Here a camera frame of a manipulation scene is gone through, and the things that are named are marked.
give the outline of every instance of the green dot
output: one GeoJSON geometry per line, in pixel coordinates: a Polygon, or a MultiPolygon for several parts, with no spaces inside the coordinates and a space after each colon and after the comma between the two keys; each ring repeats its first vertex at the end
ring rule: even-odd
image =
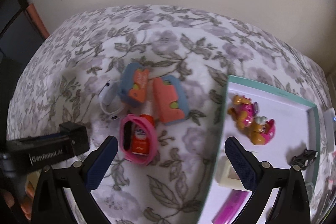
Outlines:
{"type": "Polygon", "coordinates": [[[170,104],[170,108],[172,108],[172,109],[179,108],[179,104],[178,104],[178,102],[172,102],[172,103],[170,104]]]}

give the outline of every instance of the orange and blue box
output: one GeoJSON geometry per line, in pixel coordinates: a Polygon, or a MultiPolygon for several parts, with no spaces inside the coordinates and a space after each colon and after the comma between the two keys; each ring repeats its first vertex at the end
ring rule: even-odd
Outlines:
{"type": "Polygon", "coordinates": [[[149,70],[139,63],[126,66],[120,80],[118,95],[124,103],[139,107],[146,100],[149,70]]]}
{"type": "Polygon", "coordinates": [[[153,80],[154,99],[159,119],[165,125],[184,121],[189,115],[187,98],[181,82],[172,75],[153,80]]]}

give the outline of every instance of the purple tube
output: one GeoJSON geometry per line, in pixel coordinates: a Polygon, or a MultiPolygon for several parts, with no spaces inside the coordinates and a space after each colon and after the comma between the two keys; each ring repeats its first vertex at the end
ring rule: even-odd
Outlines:
{"type": "Polygon", "coordinates": [[[248,192],[232,190],[228,199],[218,211],[215,218],[212,220],[213,224],[228,224],[235,216],[244,200],[248,196],[248,192]]]}

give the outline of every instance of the blue gripper pad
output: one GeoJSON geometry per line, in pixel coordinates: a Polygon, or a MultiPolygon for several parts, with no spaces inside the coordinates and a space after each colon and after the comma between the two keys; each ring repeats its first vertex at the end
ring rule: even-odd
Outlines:
{"type": "Polygon", "coordinates": [[[88,191],[97,189],[118,152],[118,141],[108,136],[100,147],[92,151],[83,162],[82,178],[88,191]]]}
{"type": "Polygon", "coordinates": [[[262,176],[260,162],[235,137],[226,139],[224,149],[245,189],[254,192],[262,176]]]}

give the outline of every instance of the bedsheet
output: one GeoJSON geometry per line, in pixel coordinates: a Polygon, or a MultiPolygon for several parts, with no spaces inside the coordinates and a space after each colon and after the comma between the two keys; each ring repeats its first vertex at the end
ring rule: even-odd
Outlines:
{"type": "MultiPolygon", "coordinates": [[[[66,121],[87,127],[90,151],[107,135],[118,138],[119,121],[103,114],[97,94],[130,62],[147,67],[150,77],[178,77],[190,115],[173,126],[158,124],[159,151],[149,166],[125,161],[118,152],[100,187],[91,192],[111,223],[196,223],[216,157],[228,75],[274,85],[318,105],[321,152],[312,218],[321,210],[331,169],[322,116],[331,102],[322,69],[268,32],[203,10],[141,5],[70,17],[20,77],[9,107],[7,138],[55,133],[66,121]]],[[[88,153],[54,167],[70,166],[88,153]]],[[[84,223],[73,197],[67,196],[84,223]]]]}

